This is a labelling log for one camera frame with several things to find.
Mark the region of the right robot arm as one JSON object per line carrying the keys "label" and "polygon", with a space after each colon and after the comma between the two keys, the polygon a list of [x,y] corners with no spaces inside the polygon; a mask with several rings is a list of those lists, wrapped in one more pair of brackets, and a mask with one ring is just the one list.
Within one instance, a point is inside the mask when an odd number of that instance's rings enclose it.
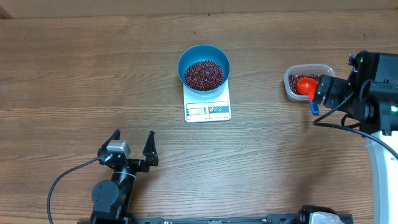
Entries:
{"label": "right robot arm", "polygon": [[347,79],[322,75],[305,91],[313,125],[366,139],[373,178],[374,223],[397,223],[397,55],[365,50],[349,56]]}

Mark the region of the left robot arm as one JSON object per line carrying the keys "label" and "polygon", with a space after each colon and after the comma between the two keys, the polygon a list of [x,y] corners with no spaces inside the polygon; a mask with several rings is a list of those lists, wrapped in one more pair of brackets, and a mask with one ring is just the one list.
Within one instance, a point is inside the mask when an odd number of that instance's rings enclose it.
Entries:
{"label": "left robot arm", "polygon": [[98,149],[98,161],[112,169],[108,180],[98,182],[92,191],[93,211],[89,223],[135,223],[128,212],[132,190],[138,172],[149,172],[158,166],[155,132],[150,131],[142,154],[144,159],[131,159],[129,144],[120,139],[120,130]]}

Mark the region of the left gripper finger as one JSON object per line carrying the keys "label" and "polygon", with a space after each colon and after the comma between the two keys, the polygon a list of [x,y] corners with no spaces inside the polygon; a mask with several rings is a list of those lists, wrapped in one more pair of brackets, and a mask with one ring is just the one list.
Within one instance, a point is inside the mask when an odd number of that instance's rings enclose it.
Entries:
{"label": "left gripper finger", "polygon": [[144,146],[143,155],[146,157],[146,162],[149,166],[158,166],[159,158],[155,147],[155,132],[149,131],[149,136]]}
{"label": "left gripper finger", "polygon": [[102,144],[101,149],[106,149],[108,144],[112,141],[112,140],[120,140],[120,135],[121,132],[119,129],[116,129],[115,132],[111,135],[111,137]]}

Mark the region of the red measuring scoop blue handle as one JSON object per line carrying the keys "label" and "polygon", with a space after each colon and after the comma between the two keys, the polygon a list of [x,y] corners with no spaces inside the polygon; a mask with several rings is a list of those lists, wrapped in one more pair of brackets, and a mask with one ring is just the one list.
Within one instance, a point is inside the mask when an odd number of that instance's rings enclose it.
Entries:
{"label": "red measuring scoop blue handle", "polygon": [[313,102],[313,98],[315,96],[315,91],[317,89],[317,81],[309,78],[309,77],[303,77],[298,80],[297,82],[297,87],[296,90],[298,93],[301,95],[307,95],[309,102],[310,102],[310,109],[312,112],[312,115],[319,115],[320,114],[320,109],[316,103]]}

